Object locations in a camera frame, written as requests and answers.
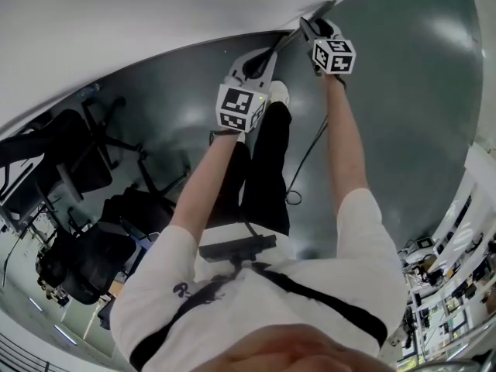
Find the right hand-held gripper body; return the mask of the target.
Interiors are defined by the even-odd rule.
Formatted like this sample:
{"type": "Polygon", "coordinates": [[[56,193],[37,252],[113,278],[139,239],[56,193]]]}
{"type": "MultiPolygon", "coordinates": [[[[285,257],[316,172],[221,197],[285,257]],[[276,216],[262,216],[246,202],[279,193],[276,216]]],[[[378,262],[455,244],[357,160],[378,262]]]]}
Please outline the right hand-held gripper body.
{"type": "Polygon", "coordinates": [[[317,36],[312,49],[313,62],[326,74],[351,74],[357,52],[336,24],[329,24],[329,36],[317,36]]]}

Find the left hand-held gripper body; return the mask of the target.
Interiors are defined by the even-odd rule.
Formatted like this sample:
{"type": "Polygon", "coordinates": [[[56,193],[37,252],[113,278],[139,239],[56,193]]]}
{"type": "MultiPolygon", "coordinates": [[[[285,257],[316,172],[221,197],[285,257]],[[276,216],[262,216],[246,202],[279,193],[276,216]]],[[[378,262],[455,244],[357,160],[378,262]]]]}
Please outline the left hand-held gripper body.
{"type": "Polygon", "coordinates": [[[220,84],[215,114],[219,126],[249,133],[257,126],[269,101],[270,69],[259,78],[248,78],[234,69],[220,84]]]}

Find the person's left forearm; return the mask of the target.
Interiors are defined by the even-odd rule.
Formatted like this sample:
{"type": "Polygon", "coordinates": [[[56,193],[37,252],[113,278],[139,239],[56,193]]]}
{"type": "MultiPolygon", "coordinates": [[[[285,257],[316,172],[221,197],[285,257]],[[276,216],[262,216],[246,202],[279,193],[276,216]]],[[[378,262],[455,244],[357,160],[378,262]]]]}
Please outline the person's left forearm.
{"type": "Polygon", "coordinates": [[[188,231],[196,243],[201,240],[238,138],[239,133],[231,130],[214,137],[177,201],[170,223],[188,231]]]}

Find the person's right forearm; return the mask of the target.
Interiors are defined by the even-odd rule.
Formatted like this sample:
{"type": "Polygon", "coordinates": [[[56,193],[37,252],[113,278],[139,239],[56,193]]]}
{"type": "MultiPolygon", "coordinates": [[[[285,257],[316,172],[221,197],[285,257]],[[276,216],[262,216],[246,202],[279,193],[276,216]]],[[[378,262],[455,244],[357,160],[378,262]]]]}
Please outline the person's right forearm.
{"type": "Polygon", "coordinates": [[[336,210],[352,191],[367,188],[363,144],[343,83],[324,76],[330,181],[336,210]]]}

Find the person's right white shoe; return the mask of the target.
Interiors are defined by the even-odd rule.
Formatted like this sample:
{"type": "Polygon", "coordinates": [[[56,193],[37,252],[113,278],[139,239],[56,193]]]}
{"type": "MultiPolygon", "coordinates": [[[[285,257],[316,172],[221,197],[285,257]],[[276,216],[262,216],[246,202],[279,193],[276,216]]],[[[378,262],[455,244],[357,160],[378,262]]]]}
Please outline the person's right white shoe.
{"type": "Polygon", "coordinates": [[[283,81],[272,81],[269,86],[269,105],[283,104],[286,108],[289,106],[290,95],[286,84],[283,81]]]}

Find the black trousers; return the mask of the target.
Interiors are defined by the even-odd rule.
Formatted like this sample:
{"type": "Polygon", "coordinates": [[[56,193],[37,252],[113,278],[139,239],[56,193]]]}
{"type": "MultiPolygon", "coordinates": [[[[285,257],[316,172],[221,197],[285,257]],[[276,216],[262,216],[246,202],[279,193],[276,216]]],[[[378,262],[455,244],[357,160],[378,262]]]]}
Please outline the black trousers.
{"type": "Polygon", "coordinates": [[[249,222],[283,235],[290,230],[283,168],[291,120],[284,102],[267,107],[253,149],[236,142],[219,193],[249,222]]]}

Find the black office chair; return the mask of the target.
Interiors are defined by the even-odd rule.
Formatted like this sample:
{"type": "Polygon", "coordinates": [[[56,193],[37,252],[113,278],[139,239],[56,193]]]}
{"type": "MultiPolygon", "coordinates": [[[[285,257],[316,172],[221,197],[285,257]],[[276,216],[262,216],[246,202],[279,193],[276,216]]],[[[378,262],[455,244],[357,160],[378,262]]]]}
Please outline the black office chair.
{"type": "Polygon", "coordinates": [[[139,144],[128,144],[106,133],[113,114],[126,106],[126,100],[115,99],[101,122],[96,122],[89,111],[97,103],[97,99],[88,98],[81,103],[83,114],[66,109],[43,127],[0,140],[0,168],[44,155],[36,169],[37,185],[42,204],[50,212],[55,208],[49,195],[60,185],[80,202],[84,193],[112,183],[111,170],[119,163],[111,161],[107,146],[133,152],[142,149],[139,144]]]}
{"type": "Polygon", "coordinates": [[[56,231],[53,245],[36,262],[40,287],[61,288],[81,304],[92,305],[108,294],[133,254],[146,249],[129,236],[129,231],[137,229],[148,236],[160,233],[169,224],[176,203],[166,195],[185,181],[190,168],[159,190],[146,170],[145,159],[142,152],[137,163],[146,191],[132,184],[122,194],[106,199],[100,219],[78,235],[64,228],[56,231]]]}

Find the white t-shirt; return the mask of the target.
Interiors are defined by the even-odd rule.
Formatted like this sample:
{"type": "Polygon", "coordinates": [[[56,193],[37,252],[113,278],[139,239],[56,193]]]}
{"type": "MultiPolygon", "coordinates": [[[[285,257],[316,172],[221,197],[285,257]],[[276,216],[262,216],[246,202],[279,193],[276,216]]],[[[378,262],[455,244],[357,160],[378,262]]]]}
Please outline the white t-shirt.
{"type": "Polygon", "coordinates": [[[338,216],[336,256],[289,260],[276,249],[260,257],[269,270],[344,301],[358,327],[328,305],[291,294],[245,266],[205,303],[181,318],[175,314],[215,275],[233,272],[228,263],[197,261],[197,244],[178,226],[168,226],[125,283],[110,314],[115,344],[124,357],[149,335],[170,326],[164,344],[143,372],[190,372],[251,332],[272,325],[314,326],[338,343],[376,356],[399,327],[408,300],[395,245],[381,210],[365,189],[349,193],[338,216]]]}

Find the row of cluttered office desks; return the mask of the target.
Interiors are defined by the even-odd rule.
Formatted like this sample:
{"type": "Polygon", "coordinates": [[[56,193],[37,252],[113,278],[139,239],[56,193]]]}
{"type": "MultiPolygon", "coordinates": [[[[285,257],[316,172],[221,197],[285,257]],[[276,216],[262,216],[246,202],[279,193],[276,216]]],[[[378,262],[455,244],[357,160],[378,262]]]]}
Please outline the row of cluttered office desks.
{"type": "Polygon", "coordinates": [[[496,325],[496,207],[473,191],[432,248],[403,259],[408,306],[398,370],[462,356],[496,325]]]}

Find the white table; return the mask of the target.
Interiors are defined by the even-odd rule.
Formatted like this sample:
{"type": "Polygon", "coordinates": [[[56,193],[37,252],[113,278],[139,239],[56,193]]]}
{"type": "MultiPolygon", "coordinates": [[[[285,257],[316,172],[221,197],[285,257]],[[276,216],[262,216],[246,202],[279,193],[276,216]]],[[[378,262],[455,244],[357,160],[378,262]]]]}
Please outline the white table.
{"type": "Polygon", "coordinates": [[[0,168],[0,216],[17,233],[25,229],[33,212],[43,203],[36,174],[43,157],[42,154],[0,168]]]}

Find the black balcony railing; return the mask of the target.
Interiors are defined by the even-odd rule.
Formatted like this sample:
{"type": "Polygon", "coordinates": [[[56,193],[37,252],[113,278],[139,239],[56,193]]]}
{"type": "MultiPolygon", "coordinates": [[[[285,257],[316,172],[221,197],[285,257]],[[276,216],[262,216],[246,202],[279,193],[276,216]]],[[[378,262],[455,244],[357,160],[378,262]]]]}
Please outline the black balcony railing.
{"type": "Polygon", "coordinates": [[[50,363],[0,333],[0,372],[50,372],[50,363]]]}

